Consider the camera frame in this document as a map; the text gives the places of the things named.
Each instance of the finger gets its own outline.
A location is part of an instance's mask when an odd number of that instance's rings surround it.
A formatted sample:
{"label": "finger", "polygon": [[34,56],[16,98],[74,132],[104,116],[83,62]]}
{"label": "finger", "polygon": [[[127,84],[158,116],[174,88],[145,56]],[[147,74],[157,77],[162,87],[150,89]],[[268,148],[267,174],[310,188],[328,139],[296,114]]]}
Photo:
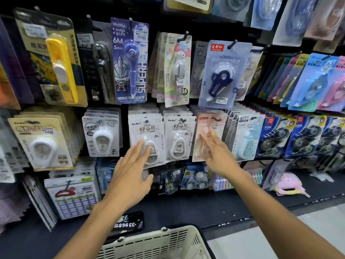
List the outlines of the finger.
{"label": "finger", "polygon": [[136,162],[136,160],[139,158],[140,156],[140,152],[141,152],[141,149],[142,149],[142,146],[144,144],[144,141],[143,140],[140,140],[137,145],[134,147],[133,149],[133,152],[131,154],[131,157],[129,158],[128,160],[128,163],[127,164],[133,164]]}
{"label": "finger", "polygon": [[120,157],[120,159],[117,161],[116,166],[115,166],[115,170],[114,170],[115,174],[116,174],[117,171],[120,170],[121,164],[122,164],[122,160],[123,160],[123,157]]}
{"label": "finger", "polygon": [[213,151],[216,147],[216,144],[213,142],[211,136],[207,136],[205,133],[201,133],[201,137],[204,139],[205,144]]}
{"label": "finger", "polygon": [[150,191],[152,182],[153,182],[153,174],[149,174],[149,176],[144,181],[147,191]]}
{"label": "finger", "polygon": [[144,167],[145,163],[147,162],[147,159],[151,154],[151,150],[152,148],[150,146],[147,146],[144,153],[138,158],[136,163],[139,165],[139,167]]}
{"label": "finger", "polygon": [[127,151],[127,153],[125,154],[125,156],[123,157],[122,163],[121,163],[122,167],[124,167],[124,166],[128,163],[128,160],[129,160],[129,158],[130,158],[131,155],[132,155],[132,152],[133,152],[134,147],[135,147],[135,145],[132,145],[132,146],[128,149],[128,151]]}
{"label": "finger", "polygon": [[223,141],[222,139],[220,139],[216,133],[216,131],[214,131],[213,129],[211,129],[211,132],[210,132],[210,137],[212,137],[212,140],[215,144],[217,145],[221,145],[223,144]]}

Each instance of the shopping basket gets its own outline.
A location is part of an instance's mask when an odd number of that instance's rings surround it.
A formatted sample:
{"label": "shopping basket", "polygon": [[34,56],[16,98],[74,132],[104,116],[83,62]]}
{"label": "shopping basket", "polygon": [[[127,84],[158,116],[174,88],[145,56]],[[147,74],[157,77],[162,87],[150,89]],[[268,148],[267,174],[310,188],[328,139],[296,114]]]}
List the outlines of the shopping basket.
{"label": "shopping basket", "polygon": [[205,237],[195,226],[120,237],[103,245],[96,259],[215,259]]}

